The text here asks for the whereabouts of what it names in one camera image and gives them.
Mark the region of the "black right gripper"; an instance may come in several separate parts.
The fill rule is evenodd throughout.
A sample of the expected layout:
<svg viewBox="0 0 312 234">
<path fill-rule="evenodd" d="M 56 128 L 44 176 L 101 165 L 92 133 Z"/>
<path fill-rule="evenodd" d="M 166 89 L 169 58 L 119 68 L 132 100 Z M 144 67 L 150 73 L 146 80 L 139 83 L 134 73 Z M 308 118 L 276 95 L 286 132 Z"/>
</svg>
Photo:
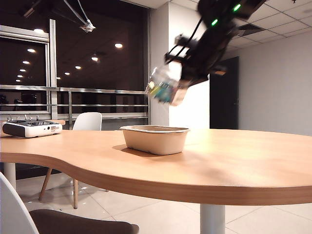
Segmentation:
<svg viewBox="0 0 312 234">
<path fill-rule="evenodd" d="M 187 52 L 186 60 L 182 64 L 181 79 L 178 81 L 177 88 L 188 89 L 192 86 L 192 83 L 207 81 L 209 79 L 208 74 L 222 58 L 233 37 L 233 26 L 219 26 L 207 29 L 196 47 Z"/>
</svg>

